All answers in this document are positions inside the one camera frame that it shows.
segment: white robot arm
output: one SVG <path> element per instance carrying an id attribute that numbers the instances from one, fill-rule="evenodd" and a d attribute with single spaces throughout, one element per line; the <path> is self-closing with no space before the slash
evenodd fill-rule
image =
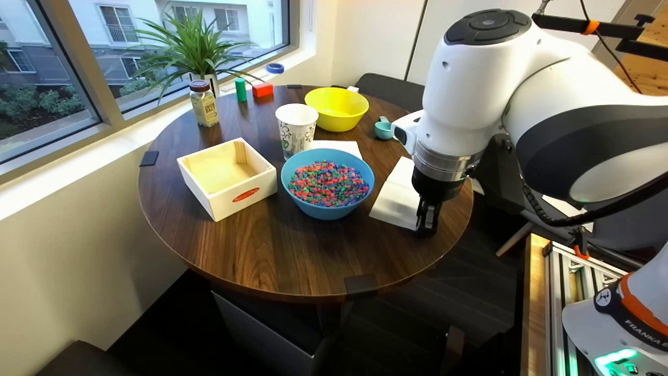
<path id="1" fill-rule="evenodd" d="M 444 33 L 427 71 L 412 140 L 419 234 L 433 231 L 441 203 L 501 129 L 522 180 L 540 194 L 586 206 L 629 201 L 647 186 L 666 190 L 668 97 L 629 89 L 589 51 L 551 37 L 522 12 L 482 11 Z M 570 338 L 590 362 L 623 347 L 668 351 L 668 245 L 597 296 L 617 296 L 615 309 L 584 300 L 563 311 Z"/>

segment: glass pane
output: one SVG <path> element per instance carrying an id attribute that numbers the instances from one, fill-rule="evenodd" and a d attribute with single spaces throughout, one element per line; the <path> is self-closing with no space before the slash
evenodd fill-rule
<path id="1" fill-rule="evenodd" d="M 0 3 L 0 164 L 95 124 L 24 3 Z"/>
<path id="2" fill-rule="evenodd" d="M 137 33 L 137 29 L 147 29 L 143 22 L 164 25 L 167 17 L 187 18 L 202 12 L 204 24 L 212 24 L 212 27 L 225 25 L 219 41 L 245 45 L 230 51 L 233 61 L 224 63 L 219 73 L 286 48 L 290 39 L 287 0 L 199 0 L 178 5 L 174 5 L 174 0 L 109 0 L 105 6 L 89 0 L 68 0 L 68 5 L 74 11 L 87 45 L 94 48 L 95 61 L 121 110 L 131 110 L 156 100 L 162 86 L 153 84 L 176 71 L 161 59 L 164 47 Z M 136 70 L 127 66 L 124 57 L 136 59 Z M 180 78 L 171 82 L 164 94 L 184 86 L 186 78 Z"/>

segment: window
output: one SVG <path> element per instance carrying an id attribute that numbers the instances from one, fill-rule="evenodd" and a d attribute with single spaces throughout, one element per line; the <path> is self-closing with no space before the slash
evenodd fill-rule
<path id="1" fill-rule="evenodd" d="M 212 25 L 225 24 L 230 33 L 222 41 L 247 45 L 235 51 L 242 59 L 219 71 L 224 78 L 233 65 L 290 47 L 291 5 L 297 0 L 0 3 L 0 181 L 36 152 L 74 149 L 73 137 L 85 142 L 123 129 L 168 104 L 156 100 L 161 89 L 142 76 L 143 61 L 161 48 L 142 41 L 143 17 L 161 24 L 167 14 L 202 12 Z M 186 80 L 176 82 L 164 94 L 186 97 L 184 86 Z"/>
<path id="2" fill-rule="evenodd" d="M 113 41 L 137 41 L 127 9 L 99 9 Z"/>

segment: white cup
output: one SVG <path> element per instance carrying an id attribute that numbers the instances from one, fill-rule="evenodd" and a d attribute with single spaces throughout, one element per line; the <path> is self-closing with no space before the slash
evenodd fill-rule
<path id="1" fill-rule="evenodd" d="M 308 149 L 317 122 L 317 110 L 312 106 L 290 102 L 276 108 L 276 120 L 283 158 Z"/>

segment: yellow bowl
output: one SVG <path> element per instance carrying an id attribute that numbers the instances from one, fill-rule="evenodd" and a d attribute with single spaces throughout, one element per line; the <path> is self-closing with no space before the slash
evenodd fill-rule
<path id="1" fill-rule="evenodd" d="M 369 110 L 368 98 L 344 87 L 317 87 L 304 97 L 317 108 L 317 126 L 328 132 L 348 132 Z"/>

